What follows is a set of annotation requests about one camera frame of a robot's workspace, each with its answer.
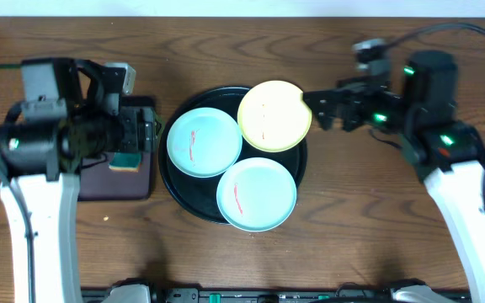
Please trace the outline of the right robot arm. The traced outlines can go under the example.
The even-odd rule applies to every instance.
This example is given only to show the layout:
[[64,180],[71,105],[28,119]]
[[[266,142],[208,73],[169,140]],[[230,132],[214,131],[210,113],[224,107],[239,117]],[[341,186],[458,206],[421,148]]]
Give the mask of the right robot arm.
[[371,75],[302,99],[324,130],[339,118],[345,131],[369,125],[398,135],[402,155],[445,219],[472,301],[485,302],[485,146],[473,126],[456,119],[457,65],[448,53],[422,50],[408,58],[404,75],[400,95]]

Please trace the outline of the light green plate front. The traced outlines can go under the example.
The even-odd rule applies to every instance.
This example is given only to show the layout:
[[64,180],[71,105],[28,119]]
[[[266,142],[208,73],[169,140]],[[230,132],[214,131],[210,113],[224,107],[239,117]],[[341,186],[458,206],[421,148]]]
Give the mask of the light green plate front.
[[296,206],[297,187],[290,172],[264,157],[237,162],[222,175],[216,202],[237,229],[269,231],[284,223]]

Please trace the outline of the green sponge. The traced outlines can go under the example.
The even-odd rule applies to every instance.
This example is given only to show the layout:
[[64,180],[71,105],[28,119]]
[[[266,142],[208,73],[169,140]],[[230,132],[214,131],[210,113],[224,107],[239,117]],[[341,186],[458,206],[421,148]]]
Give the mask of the green sponge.
[[109,169],[116,172],[137,173],[141,165],[141,153],[115,153]]

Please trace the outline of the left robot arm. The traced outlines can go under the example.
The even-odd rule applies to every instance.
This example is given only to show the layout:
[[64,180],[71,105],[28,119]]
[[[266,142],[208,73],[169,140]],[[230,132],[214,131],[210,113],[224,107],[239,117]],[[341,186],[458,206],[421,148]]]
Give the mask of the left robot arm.
[[19,63],[24,99],[0,125],[0,198],[12,241],[17,302],[80,302],[76,224],[81,174],[101,196],[117,173],[152,165],[162,125],[136,97],[122,62],[72,58]]

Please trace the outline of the light green plate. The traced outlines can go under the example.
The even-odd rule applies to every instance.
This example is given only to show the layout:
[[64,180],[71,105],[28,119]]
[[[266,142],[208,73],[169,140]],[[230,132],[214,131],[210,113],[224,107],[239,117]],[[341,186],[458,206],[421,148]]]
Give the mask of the light green plate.
[[224,173],[240,156],[243,138],[226,112],[198,108],[182,114],[168,132],[167,151],[173,165],[196,178]]
[[290,172],[264,157],[237,162],[222,175],[216,202],[237,229],[269,231],[284,223],[296,206],[297,187]]

